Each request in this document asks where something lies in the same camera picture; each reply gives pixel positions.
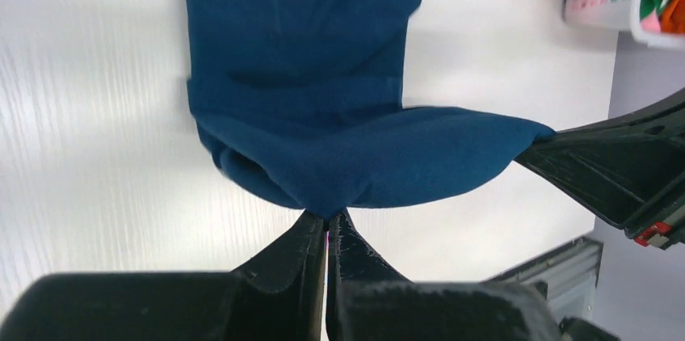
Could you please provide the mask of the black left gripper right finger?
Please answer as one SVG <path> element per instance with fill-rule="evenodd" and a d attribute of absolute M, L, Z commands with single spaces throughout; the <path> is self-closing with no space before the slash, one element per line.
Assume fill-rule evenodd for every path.
<path fill-rule="evenodd" d="M 543 295 L 507 282 L 413 282 L 348 213 L 330 220 L 326 332 L 331 340 L 560 340 Z"/>

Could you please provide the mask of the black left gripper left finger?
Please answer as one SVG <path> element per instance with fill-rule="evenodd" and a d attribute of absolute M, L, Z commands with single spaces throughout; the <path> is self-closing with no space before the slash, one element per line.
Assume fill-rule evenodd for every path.
<path fill-rule="evenodd" d="M 61 273 L 17 300 L 4 340 L 317 340 L 326 223 L 308 213 L 230 272 Z"/>

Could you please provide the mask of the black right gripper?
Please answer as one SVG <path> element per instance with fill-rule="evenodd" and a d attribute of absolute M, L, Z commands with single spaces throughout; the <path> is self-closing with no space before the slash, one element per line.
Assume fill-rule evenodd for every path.
<path fill-rule="evenodd" d="M 684 92 L 536 141 L 517 163 L 643 247 L 684 244 Z"/>

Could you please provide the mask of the blue t-shirt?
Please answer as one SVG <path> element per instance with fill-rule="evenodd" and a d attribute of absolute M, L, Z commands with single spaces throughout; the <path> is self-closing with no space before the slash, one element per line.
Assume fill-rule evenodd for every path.
<path fill-rule="evenodd" d="M 186 0 L 187 95 L 215 166 L 248 192 L 331 219 L 458 196 L 550 127 L 403 107 L 422 0 Z"/>

